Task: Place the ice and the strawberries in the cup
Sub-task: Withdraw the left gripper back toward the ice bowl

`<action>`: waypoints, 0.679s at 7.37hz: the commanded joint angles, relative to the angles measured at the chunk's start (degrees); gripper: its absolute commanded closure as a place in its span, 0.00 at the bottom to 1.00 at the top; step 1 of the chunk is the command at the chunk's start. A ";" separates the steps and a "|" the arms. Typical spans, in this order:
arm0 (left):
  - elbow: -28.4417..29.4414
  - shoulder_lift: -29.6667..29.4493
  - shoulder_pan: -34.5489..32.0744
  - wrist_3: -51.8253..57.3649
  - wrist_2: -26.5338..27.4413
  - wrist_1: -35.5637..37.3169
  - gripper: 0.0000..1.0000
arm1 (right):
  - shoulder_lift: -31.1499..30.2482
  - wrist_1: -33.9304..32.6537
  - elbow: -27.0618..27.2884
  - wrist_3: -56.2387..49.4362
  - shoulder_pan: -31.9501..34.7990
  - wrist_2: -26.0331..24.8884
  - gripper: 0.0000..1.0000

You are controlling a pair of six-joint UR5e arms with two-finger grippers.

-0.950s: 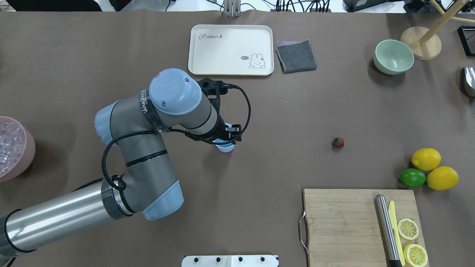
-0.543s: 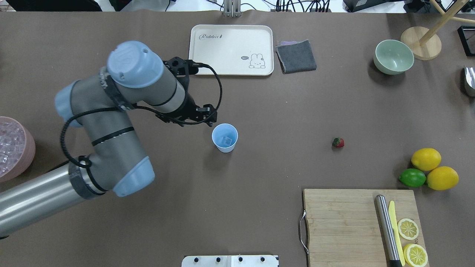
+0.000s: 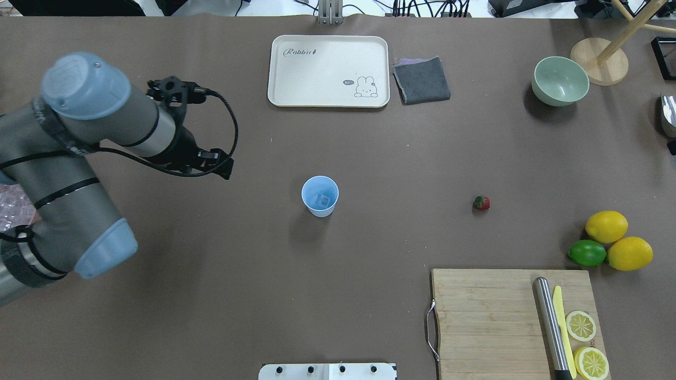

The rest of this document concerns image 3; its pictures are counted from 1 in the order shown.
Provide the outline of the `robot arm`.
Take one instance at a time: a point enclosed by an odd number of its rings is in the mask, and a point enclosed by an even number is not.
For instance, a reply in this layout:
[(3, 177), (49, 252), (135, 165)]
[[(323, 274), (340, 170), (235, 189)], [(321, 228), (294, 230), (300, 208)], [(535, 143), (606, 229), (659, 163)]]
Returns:
[(201, 149), (184, 127), (187, 106), (225, 98), (195, 82), (150, 80), (142, 92), (94, 53), (55, 61), (41, 91), (2, 115), (2, 184), (22, 187), (38, 221), (2, 233), (2, 305), (70, 272), (92, 279), (138, 244), (86, 160), (112, 153), (161, 173), (229, 179), (234, 148)]

